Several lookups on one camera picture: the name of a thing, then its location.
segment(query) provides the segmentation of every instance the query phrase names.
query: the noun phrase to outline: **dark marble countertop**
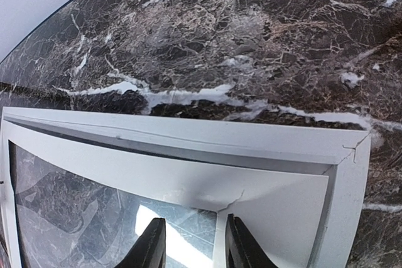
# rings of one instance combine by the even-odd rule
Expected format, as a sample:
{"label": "dark marble countertop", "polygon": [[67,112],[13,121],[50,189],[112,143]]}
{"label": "dark marble countertop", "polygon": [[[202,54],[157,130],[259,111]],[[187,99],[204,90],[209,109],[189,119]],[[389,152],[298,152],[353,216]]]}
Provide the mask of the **dark marble countertop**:
{"label": "dark marble countertop", "polygon": [[402,0],[73,0],[0,105],[369,130],[348,267],[401,267],[401,50]]}

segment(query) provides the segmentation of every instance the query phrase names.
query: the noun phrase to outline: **outer white frame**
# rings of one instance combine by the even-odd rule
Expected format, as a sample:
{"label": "outer white frame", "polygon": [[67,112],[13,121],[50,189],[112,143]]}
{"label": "outer white frame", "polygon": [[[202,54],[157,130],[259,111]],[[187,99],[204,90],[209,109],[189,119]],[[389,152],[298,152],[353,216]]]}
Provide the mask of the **outer white frame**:
{"label": "outer white frame", "polygon": [[[80,139],[100,141],[145,151],[166,149],[197,159],[200,154],[214,163],[235,161],[236,166],[264,168],[263,160],[310,163],[297,173],[329,177],[320,225],[309,267],[345,267],[360,217],[369,163],[370,136],[364,131],[341,131],[238,122],[195,121],[89,112],[4,108],[1,124],[3,221],[13,267],[20,255],[16,231],[14,195],[9,175],[8,142],[23,147],[16,134],[25,127],[64,133]],[[48,136],[38,133],[37,137]],[[270,170],[279,171],[275,165]]]}

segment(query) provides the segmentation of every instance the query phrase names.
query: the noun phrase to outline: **cracked corner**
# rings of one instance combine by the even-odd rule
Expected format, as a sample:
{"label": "cracked corner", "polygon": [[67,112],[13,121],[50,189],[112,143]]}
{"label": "cracked corner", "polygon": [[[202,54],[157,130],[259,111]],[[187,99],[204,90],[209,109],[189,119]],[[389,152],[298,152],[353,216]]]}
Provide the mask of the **cracked corner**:
{"label": "cracked corner", "polygon": [[233,204],[235,204],[236,202],[238,202],[244,195],[245,190],[243,190],[240,194],[239,197],[237,197],[235,200],[233,200],[232,202],[230,202],[228,205],[226,205],[224,208],[221,208],[220,210],[217,211],[217,213],[223,212],[224,210],[227,210],[229,207],[231,207]]}
{"label": "cracked corner", "polygon": [[[344,145],[342,145],[342,147],[344,149],[350,149],[353,152],[353,163],[356,163],[355,159],[356,159],[356,149],[358,146],[360,146],[360,144],[370,135],[370,133],[367,133],[366,136],[364,136],[360,141],[357,142],[357,144],[354,147],[345,147]],[[345,160],[346,158],[348,158],[350,156],[350,154],[352,154],[352,152],[350,152],[344,159],[342,159],[338,164],[340,164],[343,160]]]}

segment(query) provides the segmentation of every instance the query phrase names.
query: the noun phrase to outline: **white plastic frame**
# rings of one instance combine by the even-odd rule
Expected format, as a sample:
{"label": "white plastic frame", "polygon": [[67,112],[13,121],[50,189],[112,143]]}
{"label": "white plastic frame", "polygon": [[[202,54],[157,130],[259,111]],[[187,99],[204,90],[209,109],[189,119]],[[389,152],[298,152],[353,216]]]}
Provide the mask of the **white plastic frame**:
{"label": "white plastic frame", "polygon": [[[55,137],[58,134],[69,135],[71,139],[81,142]],[[73,147],[74,144],[82,146],[82,141],[92,141],[120,148],[138,148],[149,153],[157,148],[162,149],[167,156],[181,154],[184,158],[196,161],[209,158],[209,163],[215,166],[235,162],[236,166],[245,168],[267,169],[266,164],[261,163],[270,160],[269,170],[272,171],[328,176],[329,185],[323,212],[308,265],[319,268],[346,265],[360,217],[370,152],[370,136],[365,131],[4,108],[1,123],[3,164],[0,177],[4,180],[1,210],[13,267],[21,267],[21,260],[14,194],[9,174],[9,141],[51,163],[63,160],[60,150]],[[43,145],[46,146],[46,152],[43,152]],[[49,152],[52,145],[55,152],[59,148],[56,152],[58,156],[49,159],[46,157],[52,154]],[[97,148],[90,144],[85,145],[87,150]],[[307,165],[296,164],[293,171],[283,171],[280,164],[275,164],[279,161],[294,161]],[[104,178],[100,179],[102,177],[94,176],[93,171],[75,171],[74,164],[70,166],[71,169],[67,170],[75,174],[113,186],[108,183],[109,179],[106,179],[110,178],[110,175],[104,175]],[[116,181],[119,182],[118,188],[125,190],[121,180]],[[151,198],[161,198],[162,193],[163,189]],[[186,204],[186,200],[177,200],[177,196],[163,198],[165,201],[190,205]],[[225,209],[230,203],[228,200],[232,200],[232,195],[222,197],[222,203],[218,202],[215,208],[209,209],[226,215]],[[206,204],[202,204],[202,200],[199,201],[199,207],[205,208]],[[223,231],[224,225],[218,225],[217,229]],[[222,255],[214,254],[214,266],[221,265]]]}

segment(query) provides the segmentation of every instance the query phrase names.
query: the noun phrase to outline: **white border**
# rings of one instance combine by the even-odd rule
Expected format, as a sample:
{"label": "white border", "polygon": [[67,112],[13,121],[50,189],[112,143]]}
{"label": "white border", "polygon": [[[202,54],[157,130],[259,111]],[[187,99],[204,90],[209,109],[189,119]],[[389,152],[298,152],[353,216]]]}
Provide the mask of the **white border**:
{"label": "white border", "polygon": [[[315,245],[315,251],[313,251],[310,258],[309,267],[344,267],[347,262],[359,221],[366,185],[370,137],[364,131],[338,131],[118,114],[4,108],[1,127],[3,154],[7,154],[4,153],[7,151],[4,146],[8,139],[19,132],[17,128],[24,129],[24,132],[29,131],[6,122],[4,119],[7,118],[53,126],[62,125],[67,129],[98,133],[109,137],[117,136],[121,139],[143,141],[157,145],[175,146],[182,149],[201,149],[214,153],[241,154],[257,158],[334,164],[336,167],[327,173],[332,178],[333,191],[327,193],[330,200],[327,200],[327,207],[322,215],[322,217],[325,217],[321,221],[323,231],[317,234],[316,241],[319,244]],[[35,131],[31,132],[39,135],[38,137],[41,136],[40,140],[37,140],[38,137],[35,140],[41,141],[41,144],[44,137],[47,136]],[[40,147],[35,148],[35,143],[28,143],[24,146],[24,142],[26,142],[25,137],[20,137],[16,144],[25,149],[28,148],[27,151],[33,154],[35,154],[35,151],[32,152],[34,149],[42,153],[40,152]],[[44,158],[46,154],[35,155],[46,160]],[[95,180],[93,172],[84,175],[80,171],[74,171],[73,166],[71,168],[71,172]],[[118,184],[118,188],[123,189],[121,183]],[[236,193],[239,195],[240,192],[232,191],[224,197],[224,199],[227,199],[222,200],[222,203],[218,203],[219,206],[211,208],[211,210],[217,211],[224,208],[226,204],[229,204],[233,194]],[[166,199],[166,196],[163,198],[165,201],[169,201],[169,196],[167,197],[168,199]],[[170,201],[177,203],[177,196],[174,196]],[[179,203],[186,205],[186,200],[180,200]],[[200,208],[207,206],[201,203]],[[11,215],[8,216],[10,218],[15,217],[13,215],[15,214],[13,212],[14,203],[12,208],[7,210],[7,215],[8,213]],[[14,233],[14,228],[9,224],[9,219],[5,223],[7,223],[8,229]],[[10,243],[15,242],[15,238],[10,235],[8,239]],[[13,263],[18,262],[18,259],[15,259],[16,256],[11,253]]]}

